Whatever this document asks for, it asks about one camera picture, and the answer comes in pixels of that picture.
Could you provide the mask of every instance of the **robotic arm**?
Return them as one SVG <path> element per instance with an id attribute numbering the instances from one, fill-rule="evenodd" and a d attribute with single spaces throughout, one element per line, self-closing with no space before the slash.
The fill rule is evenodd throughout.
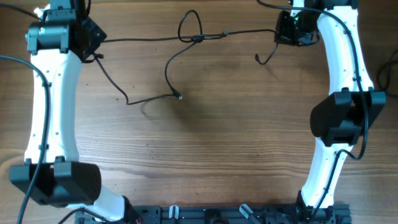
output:
<path id="1" fill-rule="evenodd" d="M 298 193 L 297 203 L 294 206 L 278 205 L 273 207 L 278 209 L 271 209 L 271 212 L 265 212 L 263 208 L 251 210 L 246 205 L 240 208 L 240 212 L 253 223 L 256 223 L 253 221 L 256 220 L 253 214 L 264 216 L 263 221 L 266 220 L 267 223 L 338 223 L 333 194 L 346 155 L 338 157 L 334 167 L 336 153 L 341 149 L 350 152 L 358 138 L 367 131 L 360 94 L 364 94 L 366 98 L 369 126 L 382 110 L 386 99 L 384 93 L 373 91 L 372 81 L 364 66 L 358 37 L 356 1 L 295 0 L 294 6 L 325 10 L 346 24 L 356 47 L 361 81 L 356 82 L 353 46 L 339 22 L 326 14 L 319 15 L 308 10 L 281 12 L 275 33 L 275 42 L 278 44 L 308 44 L 312 41 L 314 32 L 322 34 L 330 71 L 329 97 L 316 106 L 311 114 L 311 129 L 316 137 L 315 154 L 308 179 Z M 230 208 L 184 210 L 176 206 L 169 209 L 156 207 L 153 217 L 148 217 L 142 213 L 140 207 L 134 209 L 126 197 L 116 195 L 101 186 L 101 174 L 96 165 L 78 162 L 74 120 L 75 94 L 81 63 L 94 53 L 105 38 L 106 34 L 88 17 L 84 0 L 50 0 L 50 9 L 43 12 L 42 22 L 30 26 L 26 39 L 28 51 L 32 54 L 31 62 L 47 77 L 51 95 L 49 145 L 31 199 L 41 205 L 85 208 L 85 211 L 95 217 L 117 223 L 146 224 L 154 223 L 158 219 L 165 223 L 170 220 L 173 220 L 171 223 L 189 223 L 189 214 L 196 214 L 195 212 L 205 216 L 202 218 L 204 223 L 215 224 L 214 219 L 206 217 L 208 213 L 223 221 L 216 223 L 228 223 L 229 215 L 238 210 L 227 214 L 226 211 Z M 31 182 L 31 173 L 39 162 L 39 145 L 43 137 L 41 132 L 45 95 L 42 82 L 35 72 L 34 77 L 32 131 L 25 152 L 25 164 L 11 167 L 10 171 L 11 182 L 25 193 Z M 286 215 L 282 220 L 276 215 L 281 213 L 281 206 L 285 211 L 282 213 Z M 319 212 L 313 217 L 313 211 L 317 207 Z M 181 220 L 184 212 L 186 220 Z"/>

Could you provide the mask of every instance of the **wooden surface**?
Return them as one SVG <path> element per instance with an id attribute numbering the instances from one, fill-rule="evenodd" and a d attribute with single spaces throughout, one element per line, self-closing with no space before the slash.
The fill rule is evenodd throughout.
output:
<path id="1" fill-rule="evenodd" d="M 32 9 L 32 2 L 26 9 Z M 101 1 L 91 17 L 108 37 L 168 37 L 189 9 L 205 33 L 275 27 L 277 10 L 255 1 Z M 283 4 L 283 1 L 271 1 Z M 397 1 L 360 2 L 359 29 L 367 68 L 374 78 L 398 47 Z M 24 33 L 31 19 L 0 9 L 0 54 L 26 60 Z M 185 34 L 196 34 L 188 18 Z M 103 65 L 131 100 L 168 93 L 166 61 L 183 44 L 103 44 Z M 97 64 L 84 65 L 76 95 L 76 141 L 81 161 L 97 164 L 103 184 L 134 205 L 240 205 L 294 202 L 314 151 L 309 117 L 328 93 L 322 43 L 274 48 L 270 33 L 208 41 L 178 56 L 169 78 L 184 96 L 126 106 Z M 32 71 L 0 62 L 0 223 L 14 223 L 24 194 L 8 179 L 21 164 L 30 134 Z M 337 203 L 351 205 L 354 223 L 398 220 L 398 102 L 387 105 L 369 133 L 360 162 L 347 161 L 336 189 Z M 66 210 L 30 202 L 26 223 L 55 223 Z"/>

